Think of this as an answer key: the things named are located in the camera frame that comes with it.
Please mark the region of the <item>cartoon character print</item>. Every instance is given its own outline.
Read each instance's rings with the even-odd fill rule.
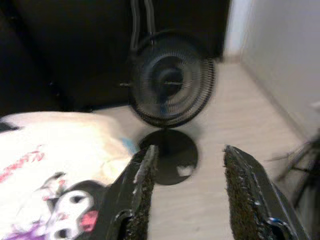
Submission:
[[[65,176],[57,172],[32,194],[4,240],[88,239],[106,187],[88,180],[66,189]]]
[[[65,188],[65,173],[57,172],[37,189],[27,199],[25,204],[18,211],[14,228],[19,232],[28,232],[34,228],[35,223],[38,227],[36,233],[41,236],[45,233],[45,224],[51,217],[53,206],[49,200],[56,199]]]

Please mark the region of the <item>fan base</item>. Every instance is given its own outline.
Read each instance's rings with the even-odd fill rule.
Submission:
[[[198,150],[194,141],[183,132],[171,129],[155,131],[139,144],[140,148],[158,146],[159,157],[155,182],[175,185],[189,178],[198,165]]]

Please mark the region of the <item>fan grille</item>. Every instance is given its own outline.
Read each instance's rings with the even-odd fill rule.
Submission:
[[[147,123],[161,128],[180,126],[208,102],[215,80],[213,59],[178,37],[157,40],[138,57],[130,102]]]

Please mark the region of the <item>white wall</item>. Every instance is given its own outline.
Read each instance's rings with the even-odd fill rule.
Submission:
[[[319,0],[254,0],[242,54],[306,136],[320,127],[319,23]]]
[[[232,0],[225,39],[224,56],[239,57],[244,44],[252,0]]]

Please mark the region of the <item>light wood floor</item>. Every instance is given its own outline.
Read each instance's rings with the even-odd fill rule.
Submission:
[[[150,240],[233,239],[225,190],[224,145],[253,155],[273,178],[286,162],[268,160],[301,142],[239,64],[219,64],[217,81],[215,96],[207,108],[179,128],[195,140],[199,167],[185,182],[155,186]],[[156,129],[140,121],[127,106],[97,113],[116,118],[136,142]]]

